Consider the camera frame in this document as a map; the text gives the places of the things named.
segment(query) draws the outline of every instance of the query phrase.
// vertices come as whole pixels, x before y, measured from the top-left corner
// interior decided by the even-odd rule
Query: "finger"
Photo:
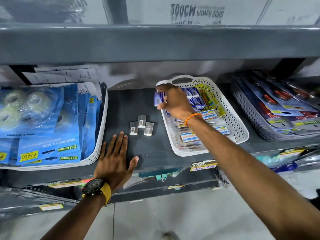
[[[129,164],[129,168],[128,168],[128,173],[130,174],[130,176],[134,172],[134,169],[136,168],[138,161],[139,161],[138,156],[135,156],[134,158],[131,159],[130,164]]]
[[[107,147],[107,143],[104,141],[101,146],[100,156],[99,156],[98,160],[102,160],[104,158],[104,156],[106,155],[106,147]]]
[[[109,157],[109,156],[111,155],[111,153],[112,153],[112,151],[113,151],[113,148],[114,148],[114,146],[115,146],[115,141],[116,141],[116,139],[117,139],[117,135],[114,134],[114,135],[112,136],[112,139],[111,139],[110,144],[109,144],[109,146],[108,146],[108,150],[107,150],[107,152],[106,152],[106,157]]]
[[[120,155],[123,156],[124,161],[126,161],[126,153],[127,153],[127,147],[128,147],[128,136],[124,135],[123,136],[123,141],[120,149]]]
[[[123,140],[123,136],[125,135],[125,133],[123,131],[120,132],[119,136],[118,136],[118,140],[115,144],[114,150],[113,150],[113,155],[117,155],[119,153],[120,147],[122,145],[122,140]]]
[[[157,109],[165,109],[168,106],[167,103],[161,103],[157,106]]]
[[[176,87],[171,83],[161,84],[156,87],[157,92],[167,92],[170,88]]]

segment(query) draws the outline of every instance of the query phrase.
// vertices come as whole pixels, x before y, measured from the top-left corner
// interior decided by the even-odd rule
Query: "watch face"
[[[83,187],[83,193],[90,193],[99,190],[103,186],[103,180],[99,178],[95,178],[86,183]]]

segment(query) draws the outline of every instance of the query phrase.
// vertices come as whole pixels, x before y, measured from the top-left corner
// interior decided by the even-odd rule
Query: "basket handle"
[[[171,84],[172,84],[175,80],[177,80],[177,79],[179,79],[179,78],[190,78],[190,79],[192,79],[191,82],[185,82],[185,83],[183,83],[183,84],[191,84],[191,83],[193,82],[193,80],[195,79],[194,76],[190,76],[190,75],[179,75],[179,76],[175,76],[174,78],[169,79],[169,80],[159,81],[159,82],[156,84],[156,86],[159,86],[159,85],[161,85],[161,84],[166,84],[166,83],[171,83]]]

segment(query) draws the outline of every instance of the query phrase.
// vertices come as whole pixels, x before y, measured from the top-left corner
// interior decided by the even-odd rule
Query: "adhesive tape roll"
[[[16,128],[21,120],[21,112],[6,107],[0,110],[0,128],[4,131],[9,131]]]
[[[13,90],[9,92],[3,100],[5,106],[19,109],[26,103],[27,95],[21,90]]]
[[[51,99],[43,92],[33,92],[28,96],[27,105],[35,113],[47,110],[51,105]]]
[[[58,116],[58,120],[57,120],[57,124],[56,124],[56,129],[62,129],[62,128],[66,128],[68,126],[71,125],[71,116],[69,113],[67,113],[65,110],[61,110],[59,116]]]

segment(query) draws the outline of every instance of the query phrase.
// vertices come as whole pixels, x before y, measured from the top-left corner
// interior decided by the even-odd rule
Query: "white plastic basket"
[[[157,83],[157,86],[160,84],[165,83],[173,83],[173,81],[179,79],[179,78],[190,78],[192,79],[191,82],[187,83],[179,83],[174,84],[176,86],[179,86],[180,88],[187,88],[187,87],[196,87],[199,84],[206,84],[208,87],[210,87],[213,95],[218,100],[218,102],[221,104],[221,106],[224,107],[226,111],[226,115],[223,117],[224,122],[226,123],[226,126],[228,127],[230,131],[230,135],[228,136],[231,141],[233,141],[236,144],[240,144],[242,142],[245,142],[249,139],[249,132],[245,125],[243,124],[240,117],[237,115],[235,110],[232,108],[226,97],[222,94],[220,89],[217,87],[217,85],[208,77],[193,77],[190,75],[180,75],[176,76],[170,80],[162,80]],[[163,121],[165,128],[168,133],[169,141],[172,147],[172,150],[175,154],[181,157],[187,157],[187,156],[193,156],[197,154],[203,154],[208,153],[209,151],[207,149],[203,148],[186,148],[181,149],[178,145],[178,136],[177,136],[177,129],[174,127],[173,119],[170,116],[166,115],[166,112],[164,109],[161,111]]]
[[[40,166],[29,166],[29,167],[13,167],[13,166],[1,165],[0,169],[12,169],[17,171],[38,171],[38,170],[49,170],[49,169],[59,169],[59,168],[71,168],[71,167],[85,166],[85,165],[94,163],[100,155],[100,149],[101,149],[103,135],[104,135],[104,128],[105,128],[106,119],[107,119],[108,101],[109,101],[108,91],[106,90],[102,120],[101,120],[100,129],[99,129],[97,143],[96,143],[96,146],[94,147],[92,154],[86,159],[77,163],[64,163],[64,164],[47,165],[47,166],[40,165]]]

